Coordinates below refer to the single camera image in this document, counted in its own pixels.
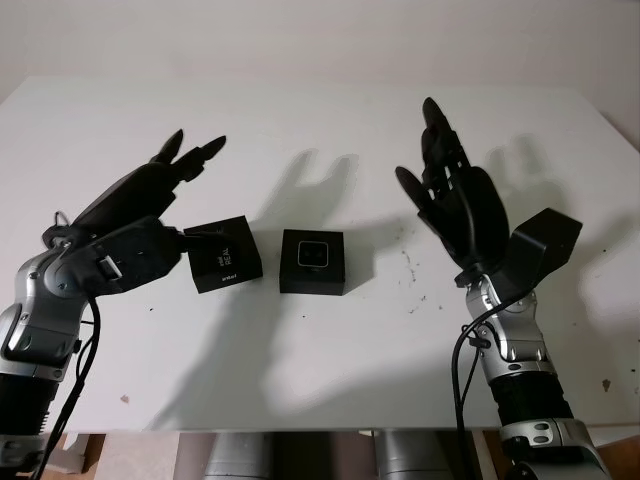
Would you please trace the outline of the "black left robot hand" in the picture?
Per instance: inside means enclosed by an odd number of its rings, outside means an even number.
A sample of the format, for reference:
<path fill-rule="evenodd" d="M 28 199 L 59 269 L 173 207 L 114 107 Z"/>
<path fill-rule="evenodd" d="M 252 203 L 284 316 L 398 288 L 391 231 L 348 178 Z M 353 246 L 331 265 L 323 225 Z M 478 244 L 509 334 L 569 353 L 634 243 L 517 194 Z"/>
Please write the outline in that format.
<path fill-rule="evenodd" d="M 183 137 L 182 130 L 175 132 L 156 155 L 112 184 L 73 222 L 49 227 L 42 234 L 44 245 L 52 249 L 65 241 L 78 244 L 141 218 L 160 217 L 176 199 L 176 187 L 199 176 L 227 141 L 220 136 L 180 155 Z"/>

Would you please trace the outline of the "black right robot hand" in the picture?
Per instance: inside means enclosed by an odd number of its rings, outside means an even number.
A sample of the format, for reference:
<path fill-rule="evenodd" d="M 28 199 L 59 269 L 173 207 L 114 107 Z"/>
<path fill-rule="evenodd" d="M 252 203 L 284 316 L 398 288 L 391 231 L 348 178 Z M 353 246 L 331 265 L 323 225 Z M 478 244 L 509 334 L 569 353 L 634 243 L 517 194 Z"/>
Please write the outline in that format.
<path fill-rule="evenodd" d="M 510 236 L 497 189 L 483 168 L 470 163 L 433 98 L 424 100 L 422 113 L 424 170 L 416 177 L 398 166 L 396 178 L 416 205 L 419 218 L 462 271 L 489 273 L 503 261 Z"/>

